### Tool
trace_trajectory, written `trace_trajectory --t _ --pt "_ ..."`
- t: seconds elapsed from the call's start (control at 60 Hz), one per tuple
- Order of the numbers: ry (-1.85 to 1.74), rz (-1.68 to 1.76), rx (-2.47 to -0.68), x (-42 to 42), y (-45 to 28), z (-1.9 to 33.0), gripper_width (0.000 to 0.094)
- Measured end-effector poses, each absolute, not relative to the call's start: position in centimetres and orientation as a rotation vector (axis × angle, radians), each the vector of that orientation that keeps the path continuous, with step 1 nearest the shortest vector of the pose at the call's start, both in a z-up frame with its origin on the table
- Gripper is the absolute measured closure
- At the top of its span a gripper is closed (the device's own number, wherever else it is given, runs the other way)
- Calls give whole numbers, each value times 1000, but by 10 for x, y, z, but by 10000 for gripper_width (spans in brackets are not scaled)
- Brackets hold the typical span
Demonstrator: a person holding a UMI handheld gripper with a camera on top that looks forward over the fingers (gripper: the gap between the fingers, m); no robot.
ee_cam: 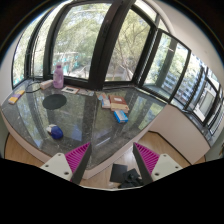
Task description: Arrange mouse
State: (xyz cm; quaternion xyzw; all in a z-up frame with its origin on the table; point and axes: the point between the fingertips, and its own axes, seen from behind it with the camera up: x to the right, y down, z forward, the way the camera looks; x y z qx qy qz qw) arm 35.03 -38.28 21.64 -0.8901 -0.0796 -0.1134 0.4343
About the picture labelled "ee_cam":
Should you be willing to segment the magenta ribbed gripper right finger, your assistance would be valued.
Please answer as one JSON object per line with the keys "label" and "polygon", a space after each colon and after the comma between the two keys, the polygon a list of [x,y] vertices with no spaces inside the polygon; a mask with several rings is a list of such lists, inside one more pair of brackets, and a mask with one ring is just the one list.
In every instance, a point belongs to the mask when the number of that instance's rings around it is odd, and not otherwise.
{"label": "magenta ribbed gripper right finger", "polygon": [[133,154],[145,185],[182,169],[168,154],[158,154],[139,143],[133,144]]}

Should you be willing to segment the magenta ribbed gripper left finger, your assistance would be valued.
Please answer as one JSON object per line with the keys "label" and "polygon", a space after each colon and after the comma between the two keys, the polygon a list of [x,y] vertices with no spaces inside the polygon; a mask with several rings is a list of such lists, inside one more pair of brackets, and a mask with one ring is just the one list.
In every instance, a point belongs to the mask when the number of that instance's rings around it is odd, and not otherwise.
{"label": "magenta ribbed gripper left finger", "polygon": [[55,154],[41,169],[79,185],[91,153],[91,143],[88,142],[66,154]]}

